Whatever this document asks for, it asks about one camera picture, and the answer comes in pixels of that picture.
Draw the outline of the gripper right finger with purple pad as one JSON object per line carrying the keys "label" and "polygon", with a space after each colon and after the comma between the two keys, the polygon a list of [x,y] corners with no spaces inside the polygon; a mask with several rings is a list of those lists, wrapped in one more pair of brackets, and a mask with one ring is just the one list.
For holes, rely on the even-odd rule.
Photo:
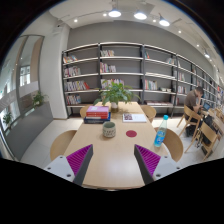
{"label": "gripper right finger with purple pad", "polygon": [[145,185],[181,169],[170,156],[159,156],[140,145],[134,146],[134,155]]}

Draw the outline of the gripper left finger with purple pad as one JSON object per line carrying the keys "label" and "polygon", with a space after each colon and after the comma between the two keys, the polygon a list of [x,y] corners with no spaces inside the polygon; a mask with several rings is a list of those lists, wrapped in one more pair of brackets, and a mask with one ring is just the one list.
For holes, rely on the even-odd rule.
{"label": "gripper left finger with purple pad", "polygon": [[59,155],[44,170],[81,186],[93,156],[93,145],[87,145],[68,156]]}

